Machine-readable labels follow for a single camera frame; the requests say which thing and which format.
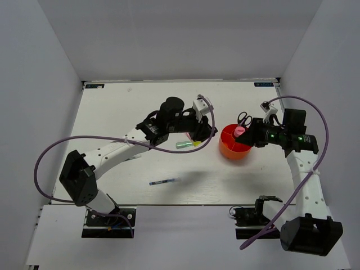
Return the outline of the black handled scissors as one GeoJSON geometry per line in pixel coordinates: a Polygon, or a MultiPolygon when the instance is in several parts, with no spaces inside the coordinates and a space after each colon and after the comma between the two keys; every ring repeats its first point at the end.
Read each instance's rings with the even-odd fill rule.
{"type": "Polygon", "coordinates": [[[239,113],[237,117],[237,125],[241,127],[248,127],[253,120],[253,117],[250,116],[246,111],[239,113]]]}

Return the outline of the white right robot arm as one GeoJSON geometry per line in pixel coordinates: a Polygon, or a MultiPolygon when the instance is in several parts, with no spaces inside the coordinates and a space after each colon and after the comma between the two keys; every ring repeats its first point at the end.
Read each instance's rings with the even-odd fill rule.
{"type": "Polygon", "coordinates": [[[342,223],[333,220],[323,197],[318,167],[325,154],[319,152],[315,136],[306,133],[305,110],[285,110],[282,122],[278,121],[277,109],[272,105],[263,107],[263,111],[265,116],[253,118],[246,132],[236,135],[236,142],[258,148],[280,146],[295,190],[286,202],[263,195],[256,199],[251,212],[238,210],[238,218],[265,224],[240,249],[279,230],[285,251],[325,257],[343,234],[342,223]]]}

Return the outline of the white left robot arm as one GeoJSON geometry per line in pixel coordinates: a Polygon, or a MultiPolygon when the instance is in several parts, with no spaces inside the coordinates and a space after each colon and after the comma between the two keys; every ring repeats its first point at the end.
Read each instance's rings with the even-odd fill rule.
{"type": "Polygon", "coordinates": [[[76,206],[98,212],[106,224],[119,218],[116,202],[102,192],[97,181],[109,170],[132,156],[149,150],[160,151],[172,133],[188,133],[193,141],[207,145],[217,130],[212,103],[199,95],[189,109],[178,97],[168,97],[158,110],[148,116],[122,138],[111,138],[95,150],[70,152],[60,173],[60,183],[76,206]]]}

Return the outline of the pink transparent plastic case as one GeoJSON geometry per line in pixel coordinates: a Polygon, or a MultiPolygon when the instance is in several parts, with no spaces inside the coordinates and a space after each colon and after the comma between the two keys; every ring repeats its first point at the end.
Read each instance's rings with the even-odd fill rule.
{"type": "Polygon", "coordinates": [[[190,134],[189,133],[186,133],[186,136],[189,140],[193,141],[193,139],[191,138],[190,134]]]}

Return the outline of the green transparent plastic case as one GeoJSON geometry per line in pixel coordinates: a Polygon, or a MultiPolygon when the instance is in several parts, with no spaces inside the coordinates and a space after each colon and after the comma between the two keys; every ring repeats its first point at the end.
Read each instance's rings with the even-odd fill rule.
{"type": "Polygon", "coordinates": [[[188,147],[192,147],[194,143],[192,141],[183,141],[183,142],[177,142],[175,144],[176,149],[185,149],[188,147]]]}

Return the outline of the orange round organizer container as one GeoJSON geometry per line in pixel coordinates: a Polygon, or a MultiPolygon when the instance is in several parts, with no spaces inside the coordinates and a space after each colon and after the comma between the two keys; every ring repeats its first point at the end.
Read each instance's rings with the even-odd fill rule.
{"type": "Polygon", "coordinates": [[[251,146],[236,142],[236,135],[239,134],[240,130],[245,131],[245,128],[239,127],[238,124],[230,124],[222,129],[219,138],[219,150],[225,158],[240,160],[251,151],[251,146]]]}

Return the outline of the right corner table label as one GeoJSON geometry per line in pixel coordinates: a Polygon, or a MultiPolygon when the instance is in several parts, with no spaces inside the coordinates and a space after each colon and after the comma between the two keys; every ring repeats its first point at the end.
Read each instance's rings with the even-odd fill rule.
{"type": "Polygon", "coordinates": [[[274,87],[272,82],[254,82],[255,87],[274,87]]]}

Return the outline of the corner table label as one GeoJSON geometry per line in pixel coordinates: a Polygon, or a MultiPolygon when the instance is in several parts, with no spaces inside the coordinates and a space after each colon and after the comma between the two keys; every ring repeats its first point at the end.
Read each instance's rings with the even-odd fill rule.
{"type": "Polygon", "coordinates": [[[86,84],[85,89],[102,89],[104,88],[104,84],[86,84]]]}
{"type": "Polygon", "coordinates": [[[254,82],[255,87],[274,87],[272,82],[254,82]]]}

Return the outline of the blue ink pen refill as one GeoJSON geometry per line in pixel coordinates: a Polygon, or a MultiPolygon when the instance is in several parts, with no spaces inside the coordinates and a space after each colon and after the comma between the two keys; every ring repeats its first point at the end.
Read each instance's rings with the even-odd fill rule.
{"type": "Polygon", "coordinates": [[[163,179],[163,180],[159,180],[159,181],[150,182],[149,185],[156,186],[156,185],[162,185],[165,183],[179,182],[180,180],[181,180],[180,178],[169,178],[169,179],[163,179]]]}

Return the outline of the left corner table label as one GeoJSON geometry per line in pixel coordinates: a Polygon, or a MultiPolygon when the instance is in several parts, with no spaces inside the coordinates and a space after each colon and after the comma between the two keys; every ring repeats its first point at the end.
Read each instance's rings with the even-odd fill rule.
{"type": "Polygon", "coordinates": [[[104,88],[104,84],[86,84],[85,89],[102,89],[104,88]]]}

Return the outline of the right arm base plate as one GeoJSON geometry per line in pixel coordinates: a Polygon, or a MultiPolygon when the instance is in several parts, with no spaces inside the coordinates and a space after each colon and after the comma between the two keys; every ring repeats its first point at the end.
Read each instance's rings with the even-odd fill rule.
{"type": "Polygon", "coordinates": [[[263,215],[265,201],[282,202],[275,196],[259,196],[251,207],[235,205],[230,207],[229,215],[235,220],[237,240],[248,240],[255,236],[270,221],[263,215]]]}

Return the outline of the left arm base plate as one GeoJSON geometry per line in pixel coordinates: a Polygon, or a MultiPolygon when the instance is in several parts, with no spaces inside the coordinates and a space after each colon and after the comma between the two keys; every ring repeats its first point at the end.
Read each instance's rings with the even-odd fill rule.
{"type": "Polygon", "coordinates": [[[121,217],[103,217],[87,210],[82,229],[83,239],[132,239],[136,225],[136,207],[125,207],[118,210],[129,224],[121,217]]]}

